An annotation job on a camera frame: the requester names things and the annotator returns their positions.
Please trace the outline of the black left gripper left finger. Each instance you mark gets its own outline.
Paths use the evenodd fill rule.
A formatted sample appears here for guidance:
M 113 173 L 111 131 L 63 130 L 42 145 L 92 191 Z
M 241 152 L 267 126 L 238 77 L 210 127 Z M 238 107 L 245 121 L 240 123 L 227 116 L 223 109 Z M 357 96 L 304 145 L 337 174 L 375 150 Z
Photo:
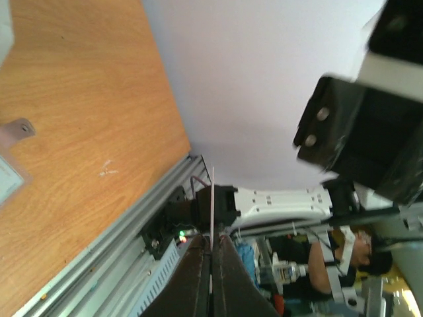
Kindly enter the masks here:
M 142 316 L 208 316 L 210 313 L 210 239 L 196 235 L 170 281 Z

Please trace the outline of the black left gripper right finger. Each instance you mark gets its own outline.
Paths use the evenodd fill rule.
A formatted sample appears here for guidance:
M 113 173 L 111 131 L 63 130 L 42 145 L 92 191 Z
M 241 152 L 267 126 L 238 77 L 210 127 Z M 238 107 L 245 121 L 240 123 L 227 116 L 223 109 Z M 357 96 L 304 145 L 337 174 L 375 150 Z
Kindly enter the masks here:
M 214 316 L 277 316 L 248 275 L 233 241 L 216 234 L 211 256 Z

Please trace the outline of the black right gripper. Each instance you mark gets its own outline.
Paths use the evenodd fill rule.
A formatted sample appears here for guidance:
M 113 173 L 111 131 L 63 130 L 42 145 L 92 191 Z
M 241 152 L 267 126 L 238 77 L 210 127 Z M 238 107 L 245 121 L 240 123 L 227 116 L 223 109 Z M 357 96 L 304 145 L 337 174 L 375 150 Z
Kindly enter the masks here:
M 422 102 L 322 76 L 299 121 L 298 159 L 397 204 L 422 201 Z

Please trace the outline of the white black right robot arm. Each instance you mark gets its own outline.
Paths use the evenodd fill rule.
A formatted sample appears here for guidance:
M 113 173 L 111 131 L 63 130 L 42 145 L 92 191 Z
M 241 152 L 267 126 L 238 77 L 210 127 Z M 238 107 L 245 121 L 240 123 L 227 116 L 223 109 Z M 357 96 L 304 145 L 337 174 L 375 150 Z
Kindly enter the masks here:
M 367 223 L 422 203 L 422 98 L 324 76 L 293 139 L 299 160 L 335 173 L 303 190 L 212 184 L 190 206 L 202 229 Z

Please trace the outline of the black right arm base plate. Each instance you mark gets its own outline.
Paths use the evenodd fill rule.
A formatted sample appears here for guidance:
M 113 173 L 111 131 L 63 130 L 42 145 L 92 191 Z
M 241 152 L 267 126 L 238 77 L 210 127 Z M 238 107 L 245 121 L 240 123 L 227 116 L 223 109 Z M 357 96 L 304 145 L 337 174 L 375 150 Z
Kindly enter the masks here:
M 137 234 L 145 249 L 160 260 L 179 231 L 198 226 L 199 216 L 195 199 L 188 199 L 185 189 L 177 186 Z

